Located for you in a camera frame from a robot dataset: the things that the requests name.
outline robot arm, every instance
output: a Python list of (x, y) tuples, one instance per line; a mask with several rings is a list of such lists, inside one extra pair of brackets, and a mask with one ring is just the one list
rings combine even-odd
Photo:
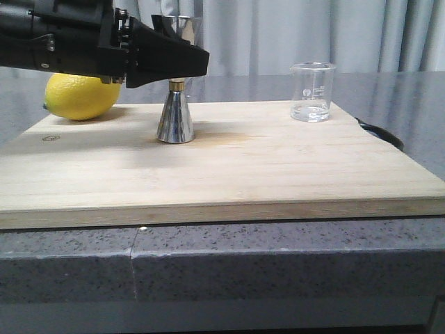
[(112, 0), (0, 1), (0, 66), (126, 81), (127, 88), (207, 73), (209, 53), (166, 37)]

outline stainless steel jigger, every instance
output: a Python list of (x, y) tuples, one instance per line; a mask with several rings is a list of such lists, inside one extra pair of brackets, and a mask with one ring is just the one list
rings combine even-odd
[[(200, 18), (152, 15), (154, 30), (171, 38), (181, 38), (195, 45)], [(156, 137), (163, 142), (180, 144), (195, 138), (185, 94), (186, 79), (168, 80), (169, 93), (162, 110)]]

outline gray curtain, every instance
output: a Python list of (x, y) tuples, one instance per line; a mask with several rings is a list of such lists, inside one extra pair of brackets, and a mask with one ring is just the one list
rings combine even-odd
[[(288, 74), (300, 61), (339, 72), (445, 70), (445, 0), (115, 0), (151, 14), (203, 17), (209, 75)], [(40, 75), (0, 69), (2, 76)]]

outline yellow lemon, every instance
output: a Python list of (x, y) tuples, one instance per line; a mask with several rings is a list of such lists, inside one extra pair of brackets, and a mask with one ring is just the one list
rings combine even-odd
[(102, 83), (99, 78), (55, 73), (48, 80), (44, 105), (54, 115), (89, 120), (116, 103), (120, 86), (119, 83)]

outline water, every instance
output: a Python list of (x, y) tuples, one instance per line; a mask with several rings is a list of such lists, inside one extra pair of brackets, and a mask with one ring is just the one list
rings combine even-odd
[(321, 101), (298, 101), (291, 107), (291, 116), (304, 122), (322, 122), (329, 118), (329, 108)]

